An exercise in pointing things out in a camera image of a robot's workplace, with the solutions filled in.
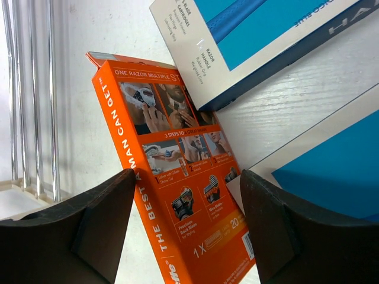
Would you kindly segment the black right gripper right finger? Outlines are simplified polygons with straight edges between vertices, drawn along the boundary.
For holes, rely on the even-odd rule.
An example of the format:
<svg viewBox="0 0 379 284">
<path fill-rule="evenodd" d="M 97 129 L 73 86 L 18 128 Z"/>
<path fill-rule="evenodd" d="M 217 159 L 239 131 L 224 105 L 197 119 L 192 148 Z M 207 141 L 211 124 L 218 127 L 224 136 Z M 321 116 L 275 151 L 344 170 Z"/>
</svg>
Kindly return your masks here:
<svg viewBox="0 0 379 284">
<path fill-rule="evenodd" d="M 378 223 L 317 206 L 250 170 L 240 192 L 261 283 L 378 283 Z"/>
</svg>

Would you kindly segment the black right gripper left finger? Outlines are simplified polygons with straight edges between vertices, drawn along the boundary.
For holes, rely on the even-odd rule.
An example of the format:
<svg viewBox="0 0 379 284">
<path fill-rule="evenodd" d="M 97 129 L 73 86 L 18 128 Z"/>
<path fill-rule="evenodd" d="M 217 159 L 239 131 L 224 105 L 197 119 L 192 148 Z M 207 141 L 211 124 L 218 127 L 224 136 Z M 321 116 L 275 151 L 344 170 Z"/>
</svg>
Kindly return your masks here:
<svg viewBox="0 0 379 284">
<path fill-rule="evenodd" d="M 20 220 L 1 221 L 1 283 L 114 283 L 136 178 L 102 184 Z"/>
</svg>

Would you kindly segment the orange Gillette Fusion box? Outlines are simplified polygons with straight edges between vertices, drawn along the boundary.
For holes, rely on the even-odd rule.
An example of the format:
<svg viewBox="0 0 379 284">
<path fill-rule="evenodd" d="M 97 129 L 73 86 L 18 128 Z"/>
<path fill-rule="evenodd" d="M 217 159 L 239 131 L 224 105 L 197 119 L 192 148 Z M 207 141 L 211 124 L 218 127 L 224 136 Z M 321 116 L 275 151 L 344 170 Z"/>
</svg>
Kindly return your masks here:
<svg viewBox="0 0 379 284">
<path fill-rule="evenodd" d="M 92 83 L 166 283 L 239 283 L 255 264 L 227 184 L 240 175 L 221 126 L 169 64 L 87 53 Z"/>
</svg>

